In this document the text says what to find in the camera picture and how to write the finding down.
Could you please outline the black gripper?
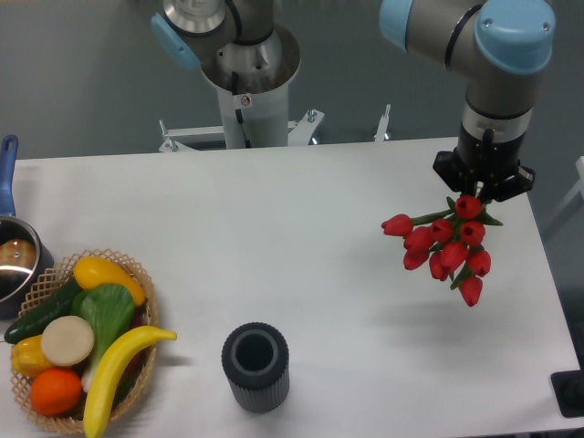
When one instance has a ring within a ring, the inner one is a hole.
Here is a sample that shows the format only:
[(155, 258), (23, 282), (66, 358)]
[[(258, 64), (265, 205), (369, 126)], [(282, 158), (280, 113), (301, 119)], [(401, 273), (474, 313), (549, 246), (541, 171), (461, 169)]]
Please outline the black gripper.
[(434, 171), (454, 192), (477, 197), (483, 203), (502, 203), (532, 190), (535, 171), (519, 160), (524, 137), (497, 141), (487, 129), (476, 138), (461, 128), (452, 151), (439, 151)]

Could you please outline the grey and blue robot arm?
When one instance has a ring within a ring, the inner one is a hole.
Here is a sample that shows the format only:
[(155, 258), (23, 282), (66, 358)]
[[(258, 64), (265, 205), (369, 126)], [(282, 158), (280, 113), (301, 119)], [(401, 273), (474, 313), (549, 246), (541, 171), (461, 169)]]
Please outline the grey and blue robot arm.
[[(519, 160), (556, 19), (544, 1), (385, 1), (382, 35), (467, 80), (458, 142), (434, 170), (458, 193), (503, 202), (533, 187)], [(298, 43), (270, 1), (166, 1), (151, 18), (160, 46), (215, 88), (228, 148), (287, 146)]]

